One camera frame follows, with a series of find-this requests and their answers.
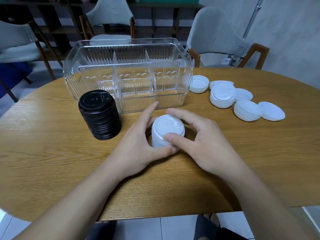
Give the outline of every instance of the wooden table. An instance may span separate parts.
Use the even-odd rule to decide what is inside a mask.
[[[320,91],[285,76],[243,68],[195,68],[194,74],[230,80],[286,114],[282,121],[245,122],[219,109],[209,90],[187,94],[184,109],[215,120],[244,161],[287,206],[320,204]],[[158,110],[159,116],[165,110]],[[37,89],[0,120],[0,207],[33,221],[112,151],[140,113],[121,115],[120,134],[96,140],[63,79]],[[186,136],[194,134],[186,130]],[[232,191],[179,151],[125,180],[101,220],[238,211]]]

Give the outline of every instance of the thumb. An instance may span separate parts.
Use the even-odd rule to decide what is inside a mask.
[[[191,141],[181,135],[176,133],[168,133],[166,134],[163,139],[170,142],[171,144],[183,149],[186,153],[189,154],[191,149],[194,147],[194,141]]]
[[[175,154],[177,151],[178,149],[173,145],[152,148],[152,152],[155,155],[154,160],[168,157],[172,154]]]

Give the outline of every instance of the hand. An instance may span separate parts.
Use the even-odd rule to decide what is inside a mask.
[[[177,148],[172,145],[153,148],[148,144],[145,133],[157,118],[150,117],[157,105],[158,102],[153,103],[142,113],[106,160],[113,160],[121,168],[124,177],[139,173],[150,162],[177,152]]]
[[[163,138],[183,149],[205,171],[222,178],[234,173],[239,162],[238,153],[230,145],[217,123],[200,117],[187,110],[170,108],[167,114],[185,120],[197,131],[194,141],[175,133],[168,133]]]

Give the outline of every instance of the chair backrest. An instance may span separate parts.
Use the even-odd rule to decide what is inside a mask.
[[[130,25],[133,14],[126,0],[98,0],[94,9],[86,13],[91,25]]]
[[[0,49],[27,45],[37,41],[28,24],[16,25],[0,21]]]
[[[243,58],[251,45],[236,34],[221,10],[204,7],[194,18],[186,48],[199,54],[221,53]]]

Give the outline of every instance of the clear plastic organizer box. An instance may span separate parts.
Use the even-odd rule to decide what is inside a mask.
[[[92,90],[108,91],[119,113],[183,105],[192,82],[190,55],[173,38],[82,40],[67,56],[63,72],[76,100]]]

